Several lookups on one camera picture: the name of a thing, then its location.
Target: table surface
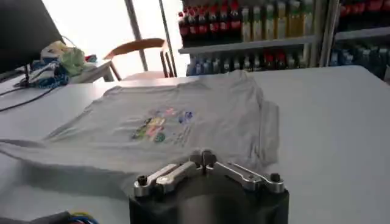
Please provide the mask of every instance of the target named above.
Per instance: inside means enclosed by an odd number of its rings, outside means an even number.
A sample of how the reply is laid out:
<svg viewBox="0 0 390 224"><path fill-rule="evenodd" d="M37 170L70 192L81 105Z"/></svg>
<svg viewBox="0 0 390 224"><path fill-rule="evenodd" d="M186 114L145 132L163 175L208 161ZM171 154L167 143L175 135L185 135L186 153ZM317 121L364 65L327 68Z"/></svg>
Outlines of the table surface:
<svg viewBox="0 0 390 224"><path fill-rule="evenodd" d="M388 223L390 87L358 66L252 75L265 98L280 107L279 162L269 171L280 172L290 191L289 222ZM117 84L70 85L0 113L0 138L40 139ZM4 96L0 108L38 92ZM0 155L0 216L29 220L63 210L88 211L101 223L129 223L124 194L104 177L32 167Z"/></svg>

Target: computer monitor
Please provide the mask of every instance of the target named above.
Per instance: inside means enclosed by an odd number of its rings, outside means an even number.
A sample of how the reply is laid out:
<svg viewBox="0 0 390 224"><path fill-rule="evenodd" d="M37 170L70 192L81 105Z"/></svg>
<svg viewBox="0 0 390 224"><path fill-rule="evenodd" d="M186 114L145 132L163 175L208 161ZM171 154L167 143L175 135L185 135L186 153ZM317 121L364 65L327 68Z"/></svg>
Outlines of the computer monitor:
<svg viewBox="0 0 390 224"><path fill-rule="evenodd" d="M62 37L42 0L0 0L0 73L40 58Z"/></svg>

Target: printed graphic on shirt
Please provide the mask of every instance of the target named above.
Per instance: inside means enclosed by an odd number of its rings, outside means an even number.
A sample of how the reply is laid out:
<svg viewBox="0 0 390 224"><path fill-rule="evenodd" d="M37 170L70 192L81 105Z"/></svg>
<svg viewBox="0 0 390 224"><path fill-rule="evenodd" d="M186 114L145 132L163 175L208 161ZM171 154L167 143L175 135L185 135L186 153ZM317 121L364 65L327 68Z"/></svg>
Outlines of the printed graphic on shirt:
<svg viewBox="0 0 390 224"><path fill-rule="evenodd" d="M132 135L132 139L148 139L159 143L170 138L170 142L178 144L188 136L190 130L187 124L193 117L193 113L167 107L162 110L152 110L148 116L150 117L145 119L143 125Z"/></svg>

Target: t-shirt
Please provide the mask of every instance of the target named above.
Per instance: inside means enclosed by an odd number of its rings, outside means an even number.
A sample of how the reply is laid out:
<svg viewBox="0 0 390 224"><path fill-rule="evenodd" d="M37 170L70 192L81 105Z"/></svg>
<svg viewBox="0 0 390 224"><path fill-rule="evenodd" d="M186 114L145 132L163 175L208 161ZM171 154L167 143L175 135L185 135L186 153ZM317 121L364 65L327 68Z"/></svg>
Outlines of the t-shirt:
<svg viewBox="0 0 390 224"><path fill-rule="evenodd" d="M177 86L117 86L42 141L1 140L0 151L47 166L131 175L203 149L261 167L276 159L275 108L242 71Z"/></svg>

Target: chair backrest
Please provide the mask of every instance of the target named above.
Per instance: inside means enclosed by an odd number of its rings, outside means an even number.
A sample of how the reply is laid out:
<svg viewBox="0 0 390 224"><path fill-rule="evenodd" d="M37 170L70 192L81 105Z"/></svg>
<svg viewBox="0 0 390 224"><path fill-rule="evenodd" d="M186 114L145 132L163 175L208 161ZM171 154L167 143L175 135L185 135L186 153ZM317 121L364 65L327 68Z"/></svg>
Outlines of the chair backrest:
<svg viewBox="0 0 390 224"><path fill-rule="evenodd" d="M174 77L174 73L173 73L172 66L171 66L171 61L170 61L169 55L166 51L168 48L168 44L165 40L160 39L160 38L136 40L136 41L132 41L132 42L129 42L126 44L122 44L122 45L116 47L115 49L113 49L110 53L108 53L108 55L104 59L111 60L117 55L127 54L127 53L130 53L133 51L139 51L139 50L148 49L148 48L155 48L155 47L161 48L160 58L161 58L161 63L163 65L165 77L166 78ZM166 67L165 61L168 64L169 73L167 72L167 67ZM112 68L116 78L118 80L121 80L113 63L111 63L111 68Z"/></svg>

